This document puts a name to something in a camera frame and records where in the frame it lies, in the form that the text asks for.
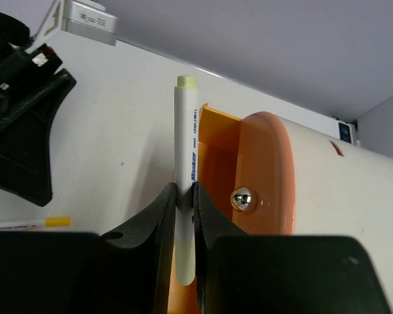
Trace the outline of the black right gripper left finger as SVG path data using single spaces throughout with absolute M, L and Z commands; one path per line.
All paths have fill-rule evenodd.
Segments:
M 176 186 L 118 227 L 0 231 L 0 313 L 166 313 Z

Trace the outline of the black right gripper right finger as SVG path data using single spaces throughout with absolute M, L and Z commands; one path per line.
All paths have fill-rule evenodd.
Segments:
M 193 185 L 203 313 L 389 313 L 361 244 L 332 235 L 249 235 Z

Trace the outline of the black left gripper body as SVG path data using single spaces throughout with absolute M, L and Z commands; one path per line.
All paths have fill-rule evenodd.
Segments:
M 31 54 L 15 49 L 0 63 L 0 110 L 58 110 L 63 61 L 43 44 Z

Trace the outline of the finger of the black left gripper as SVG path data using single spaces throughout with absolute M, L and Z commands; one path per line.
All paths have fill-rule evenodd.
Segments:
M 24 111 L 0 130 L 0 190 L 40 207 L 52 199 L 52 123 L 76 80 L 67 69 L 62 69 L 47 83 L 47 87 L 23 101 Z

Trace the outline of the white pen yellow cap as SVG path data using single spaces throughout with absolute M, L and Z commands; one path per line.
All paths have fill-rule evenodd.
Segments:
M 182 286 L 195 278 L 193 185 L 198 181 L 199 88 L 197 78 L 182 75 L 174 88 L 174 235 L 176 278 Z

